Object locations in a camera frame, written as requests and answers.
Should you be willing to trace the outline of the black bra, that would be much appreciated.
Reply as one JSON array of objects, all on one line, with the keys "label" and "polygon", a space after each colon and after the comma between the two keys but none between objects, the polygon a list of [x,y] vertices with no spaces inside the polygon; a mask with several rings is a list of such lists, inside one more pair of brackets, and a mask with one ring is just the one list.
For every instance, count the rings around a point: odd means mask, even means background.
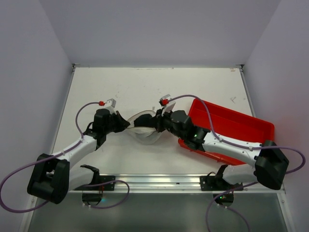
[{"label": "black bra", "polygon": [[157,127],[157,118],[151,114],[143,114],[138,116],[134,120],[135,127],[147,127],[147,128],[156,128]]}]

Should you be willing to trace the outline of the white mesh laundry bag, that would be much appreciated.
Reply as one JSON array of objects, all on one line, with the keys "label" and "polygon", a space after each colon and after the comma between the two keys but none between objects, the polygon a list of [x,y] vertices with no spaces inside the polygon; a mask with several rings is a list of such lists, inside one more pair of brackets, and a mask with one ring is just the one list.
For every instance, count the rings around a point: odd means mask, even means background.
[{"label": "white mesh laundry bag", "polygon": [[131,116],[127,121],[130,125],[126,128],[127,134],[131,135],[139,143],[144,145],[151,145],[155,143],[161,136],[161,133],[158,133],[155,128],[150,127],[138,127],[134,125],[134,121],[140,116],[150,115],[151,117],[155,116],[156,112],[154,109],[141,111],[133,116]]}]

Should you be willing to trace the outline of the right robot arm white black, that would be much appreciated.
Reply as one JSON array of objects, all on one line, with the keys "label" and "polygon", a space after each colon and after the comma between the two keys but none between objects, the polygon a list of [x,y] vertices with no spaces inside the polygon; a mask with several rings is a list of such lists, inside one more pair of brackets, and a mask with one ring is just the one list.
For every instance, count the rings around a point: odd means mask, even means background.
[{"label": "right robot arm white black", "polygon": [[281,188],[289,161],[272,141],[260,144],[216,134],[195,125],[183,110],[165,112],[160,109],[154,121],[157,132],[170,132],[191,150],[219,153],[244,163],[234,170],[225,168],[222,174],[217,175],[217,188],[224,190],[237,182],[247,181],[257,181],[273,190]]}]

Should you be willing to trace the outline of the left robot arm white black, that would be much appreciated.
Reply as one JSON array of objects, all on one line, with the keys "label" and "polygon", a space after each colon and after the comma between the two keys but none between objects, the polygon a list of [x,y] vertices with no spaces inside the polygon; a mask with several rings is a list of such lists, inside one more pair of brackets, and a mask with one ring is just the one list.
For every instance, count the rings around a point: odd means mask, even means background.
[{"label": "left robot arm white black", "polygon": [[38,156],[28,183],[28,194],[59,204],[69,191],[79,187],[102,191],[98,168],[81,165],[76,171],[71,169],[85,156],[98,150],[109,133],[122,132],[129,125],[119,112],[97,110],[93,122],[71,147],[58,154]]}]

